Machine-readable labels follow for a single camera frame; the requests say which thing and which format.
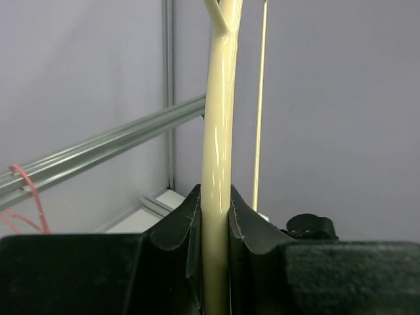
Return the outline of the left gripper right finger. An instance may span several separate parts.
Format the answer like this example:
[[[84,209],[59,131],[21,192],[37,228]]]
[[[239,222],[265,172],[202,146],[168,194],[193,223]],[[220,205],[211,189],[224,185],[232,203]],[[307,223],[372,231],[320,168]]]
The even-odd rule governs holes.
[[[418,314],[419,244],[296,240],[231,190],[233,314]]]

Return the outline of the cream plastic hanger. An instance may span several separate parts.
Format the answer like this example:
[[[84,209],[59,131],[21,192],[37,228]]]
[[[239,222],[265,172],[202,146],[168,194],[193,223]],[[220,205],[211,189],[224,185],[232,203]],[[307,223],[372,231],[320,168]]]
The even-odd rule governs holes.
[[[201,245],[205,314],[230,313],[228,211],[232,130],[242,1],[206,1],[213,23],[201,172]]]

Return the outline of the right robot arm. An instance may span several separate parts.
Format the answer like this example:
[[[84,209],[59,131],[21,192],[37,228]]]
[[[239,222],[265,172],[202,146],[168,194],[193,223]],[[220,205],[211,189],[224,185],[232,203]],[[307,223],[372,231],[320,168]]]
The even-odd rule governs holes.
[[[333,221],[312,213],[303,213],[292,217],[286,223],[286,228],[280,231],[294,240],[339,241]]]

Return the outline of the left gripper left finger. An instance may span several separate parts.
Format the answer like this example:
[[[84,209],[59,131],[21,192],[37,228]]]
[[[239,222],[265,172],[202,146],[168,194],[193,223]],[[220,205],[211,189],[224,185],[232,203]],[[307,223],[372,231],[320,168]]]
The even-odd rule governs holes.
[[[139,234],[1,240],[2,314],[200,314],[200,188]]]

